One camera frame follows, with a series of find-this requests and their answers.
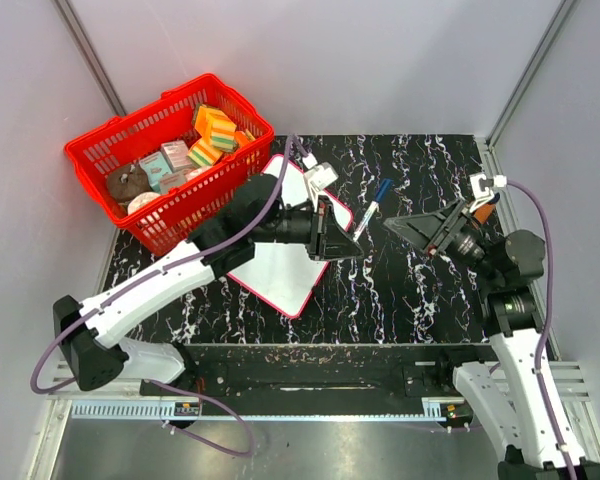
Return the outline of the blue capped whiteboard marker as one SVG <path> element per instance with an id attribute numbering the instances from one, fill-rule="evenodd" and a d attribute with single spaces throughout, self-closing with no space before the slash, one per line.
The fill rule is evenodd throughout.
<path id="1" fill-rule="evenodd" d="M 364 212 L 364 215 L 363 215 L 361 221 L 356 226 L 356 229 L 353 232 L 353 240 L 355 242 L 357 242 L 359 240 L 359 238 L 361 237 L 362 233 L 366 229 L 371 218 L 374 216 L 374 214 L 378 210 L 380 203 L 382 202 L 383 198 L 386 196 L 388 191 L 391 189 L 392 185 L 393 185 L 393 181 L 389 178 L 385 178 L 380 182 L 380 185 L 374 195 L 373 200 L 370 202 L 368 208 Z"/>

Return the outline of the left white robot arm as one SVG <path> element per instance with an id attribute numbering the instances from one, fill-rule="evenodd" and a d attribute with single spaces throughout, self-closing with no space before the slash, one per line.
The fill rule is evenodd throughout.
<path id="1" fill-rule="evenodd" d="M 183 347 L 127 335 L 178 297 L 253 260 L 259 243 L 298 244 L 315 261 L 362 256 L 358 242 L 338 224 L 327 196 L 319 196 L 315 206 L 286 207 L 280 191 L 277 177 L 255 175 L 156 263 L 96 297 L 57 300 L 55 331 L 78 388 L 93 391 L 129 378 L 161 382 L 179 396 L 191 392 L 197 373 Z"/>

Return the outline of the pink framed whiteboard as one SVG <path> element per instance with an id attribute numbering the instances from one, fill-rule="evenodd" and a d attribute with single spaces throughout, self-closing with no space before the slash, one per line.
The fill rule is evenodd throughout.
<path id="1" fill-rule="evenodd" d="M 271 157 L 263 173 L 279 175 L 283 155 Z M 296 205 L 307 200 L 302 170 L 289 163 L 282 185 L 286 204 Z M 334 203 L 339 223 L 346 229 L 353 223 L 353 214 L 330 191 L 324 191 Z M 265 301 L 279 313 L 295 319 L 307 305 L 313 288 L 328 268 L 325 261 L 313 261 L 299 244 L 257 243 L 255 257 L 233 270 L 227 277 Z"/>

